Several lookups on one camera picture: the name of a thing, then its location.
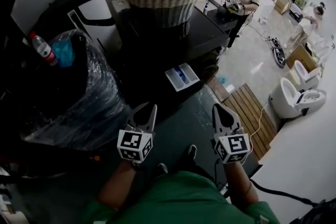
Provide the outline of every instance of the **wooden slats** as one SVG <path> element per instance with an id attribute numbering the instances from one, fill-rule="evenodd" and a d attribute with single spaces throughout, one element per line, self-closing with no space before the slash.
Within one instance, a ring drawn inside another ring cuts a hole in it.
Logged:
<path id="1" fill-rule="evenodd" d="M 239 115 L 241 124 L 246 133 L 251 135 L 259 129 L 258 122 L 263 106 L 259 103 L 247 84 L 244 84 L 232 92 L 223 103 Z M 263 116 L 260 120 L 260 130 L 251 138 L 254 153 L 258 159 L 261 159 L 270 149 L 269 143 L 276 134 L 275 127 L 267 113 L 263 111 Z"/>

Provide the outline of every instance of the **black pants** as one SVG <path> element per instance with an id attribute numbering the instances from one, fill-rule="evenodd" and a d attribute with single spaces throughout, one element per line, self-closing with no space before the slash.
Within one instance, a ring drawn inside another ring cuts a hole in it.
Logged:
<path id="1" fill-rule="evenodd" d="M 229 37 L 230 37 L 230 41 L 229 41 L 229 44 L 227 45 L 228 48 L 231 48 L 233 42 L 235 41 L 235 38 L 240 30 L 240 28 L 242 27 L 242 25 L 244 24 L 244 22 L 246 21 L 246 18 L 248 15 L 236 15 L 236 14 L 233 14 L 233 16 L 236 16 L 236 18 L 238 19 L 238 22 L 235 26 L 235 28 L 233 28 L 229 34 Z"/>
<path id="2" fill-rule="evenodd" d="M 178 171 L 187 171 L 187 172 L 191 172 L 194 174 L 198 174 L 201 176 L 204 176 L 208 179 L 210 179 L 212 182 L 214 182 L 214 179 L 212 178 L 211 175 L 209 175 L 203 168 L 199 167 L 198 165 L 196 165 L 195 161 L 193 159 L 188 159 L 188 158 L 183 158 L 180 163 L 177 165 L 177 168 L 175 170 L 175 172 Z"/>

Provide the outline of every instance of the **plastic wrap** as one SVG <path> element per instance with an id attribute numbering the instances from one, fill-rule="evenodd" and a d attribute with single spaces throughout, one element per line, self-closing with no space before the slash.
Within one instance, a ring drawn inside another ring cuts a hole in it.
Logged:
<path id="1" fill-rule="evenodd" d="M 84 32 L 78 29 L 64 32 L 50 44 L 74 35 L 86 37 L 87 81 L 84 94 L 65 113 L 49 120 L 47 125 L 37 126 L 24 140 L 91 151 L 118 137 L 119 129 L 126 125 L 129 108 L 105 57 Z"/>

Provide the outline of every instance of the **white container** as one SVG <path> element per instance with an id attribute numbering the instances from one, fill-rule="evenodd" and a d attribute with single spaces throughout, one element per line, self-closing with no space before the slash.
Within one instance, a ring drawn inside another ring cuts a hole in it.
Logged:
<path id="1" fill-rule="evenodd" d="M 165 74 L 177 92 L 199 81 L 198 76 L 187 63 L 172 68 L 166 71 Z"/>

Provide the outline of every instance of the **tiled floor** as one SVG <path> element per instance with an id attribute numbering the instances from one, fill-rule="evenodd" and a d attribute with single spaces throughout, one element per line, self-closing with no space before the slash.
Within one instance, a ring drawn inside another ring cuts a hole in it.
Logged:
<path id="1" fill-rule="evenodd" d="M 203 9 L 204 4 L 205 0 L 199 0 L 197 7 Z M 221 57 L 217 78 L 229 92 L 247 83 L 260 103 L 265 104 L 271 91 L 289 69 L 287 66 L 283 69 L 278 67 L 268 43 L 261 39 L 260 34 L 277 37 L 284 44 L 293 28 L 291 21 L 275 10 L 264 25 L 252 20 L 248 26 L 241 28 L 241 36 L 235 39 L 232 47 Z M 266 111 L 274 118 L 270 106 Z"/>

